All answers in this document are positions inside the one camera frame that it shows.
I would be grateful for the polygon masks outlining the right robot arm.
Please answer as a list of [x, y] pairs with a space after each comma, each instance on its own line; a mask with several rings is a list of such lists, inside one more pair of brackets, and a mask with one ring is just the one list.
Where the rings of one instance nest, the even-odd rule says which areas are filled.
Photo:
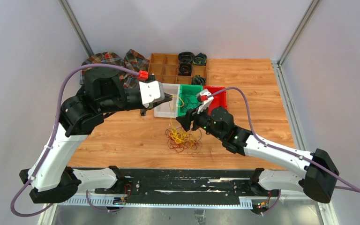
[[285, 168], [283, 171], [257, 168], [249, 180], [254, 195], [267, 190], [291, 190], [303, 192], [320, 203], [331, 201], [339, 171], [327, 151], [292, 149], [253, 135], [252, 131], [235, 125], [233, 115], [221, 106], [211, 112], [191, 109], [176, 120], [186, 131], [202, 128], [231, 153], [261, 158]]

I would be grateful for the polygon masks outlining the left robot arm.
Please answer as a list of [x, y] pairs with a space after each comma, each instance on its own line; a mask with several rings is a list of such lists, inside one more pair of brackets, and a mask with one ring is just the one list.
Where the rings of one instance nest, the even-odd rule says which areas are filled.
[[47, 146], [32, 168], [20, 171], [22, 182], [32, 186], [34, 203], [61, 203], [78, 192], [98, 188], [125, 193], [126, 179], [116, 166], [95, 170], [68, 166], [79, 145], [109, 116], [122, 111], [145, 112], [172, 99], [161, 82], [149, 81], [145, 73], [141, 73], [139, 86], [132, 89], [123, 86], [119, 75], [119, 67], [92, 68], [74, 96], [59, 99], [58, 118]]

